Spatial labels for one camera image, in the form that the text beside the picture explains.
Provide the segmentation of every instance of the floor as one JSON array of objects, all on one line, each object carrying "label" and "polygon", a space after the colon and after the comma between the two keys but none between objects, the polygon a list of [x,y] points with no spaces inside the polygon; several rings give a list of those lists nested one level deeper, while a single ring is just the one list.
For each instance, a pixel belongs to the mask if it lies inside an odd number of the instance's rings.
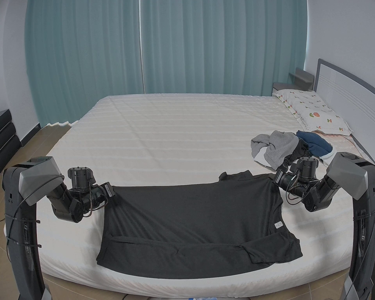
[{"label": "floor", "polygon": [[[27,161],[31,157],[45,156],[56,144],[56,142],[70,129],[65,126],[46,126],[41,129],[25,147],[18,150],[7,167]],[[4,191],[0,188],[0,219],[4,216]],[[3,230],[3,222],[0,223],[0,230]],[[17,285],[14,280],[11,264],[5,252],[5,237],[0,232],[0,300],[16,300],[18,298]],[[340,298],[344,284],[345,275],[348,270],[329,275],[305,285],[284,291],[251,297],[251,300],[337,300]],[[54,300],[147,300],[145,296],[126,295],[122,293],[105,291],[76,284],[66,280],[43,275],[45,283],[49,286]]]}]

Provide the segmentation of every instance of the curtain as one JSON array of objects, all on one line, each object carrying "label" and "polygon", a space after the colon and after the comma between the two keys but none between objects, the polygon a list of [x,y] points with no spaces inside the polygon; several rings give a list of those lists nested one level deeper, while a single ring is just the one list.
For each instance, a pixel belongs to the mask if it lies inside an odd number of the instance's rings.
[{"label": "curtain", "polygon": [[303,69],[306,0],[142,0],[146,93],[269,96]]},{"label": "curtain", "polygon": [[25,51],[41,126],[143,93],[137,0],[28,0]]}]

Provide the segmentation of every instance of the bed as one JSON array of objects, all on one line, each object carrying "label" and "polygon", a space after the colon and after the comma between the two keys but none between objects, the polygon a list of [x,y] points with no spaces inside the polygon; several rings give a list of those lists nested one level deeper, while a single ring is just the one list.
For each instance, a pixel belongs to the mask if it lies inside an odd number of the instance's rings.
[{"label": "bed", "polygon": [[[320,77],[315,90],[320,85]],[[322,89],[322,98],[332,94]],[[345,116],[352,126],[352,118]],[[216,182],[218,176],[271,170],[253,161],[250,140],[274,130],[301,129],[276,97],[220,94],[141,94],[101,99],[54,146],[65,184],[67,170],[90,167],[96,181],[115,186],[185,185]],[[366,155],[343,136],[325,136],[338,151]],[[325,174],[320,165],[317,177]],[[283,220],[300,239],[303,257],[227,277],[155,279],[114,272],[96,264],[104,212],[80,223],[57,219],[48,199],[38,202],[38,243],[42,271],[95,288],[152,297],[250,297],[302,285],[350,265],[353,238],[351,197],[342,189],[325,210],[283,205]]]}]

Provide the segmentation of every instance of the pillow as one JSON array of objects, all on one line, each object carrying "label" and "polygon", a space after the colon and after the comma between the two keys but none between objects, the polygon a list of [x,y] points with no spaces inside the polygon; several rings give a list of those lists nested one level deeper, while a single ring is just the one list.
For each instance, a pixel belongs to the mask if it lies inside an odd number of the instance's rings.
[{"label": "pillow", "polygon": [[314,91],[279,90],[273,93],[292,112],[305,131],[350,135],[351,129]]}]

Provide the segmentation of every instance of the white headboard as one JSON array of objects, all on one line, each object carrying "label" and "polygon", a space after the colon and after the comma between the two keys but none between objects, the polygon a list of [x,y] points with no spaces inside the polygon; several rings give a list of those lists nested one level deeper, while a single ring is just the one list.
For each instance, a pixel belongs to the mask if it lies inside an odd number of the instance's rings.
[{"label": "white headboard", "polygon": [[375,88],[357,76],[318,60],[314,91],[343,117],[357,144],[375,158]]}]

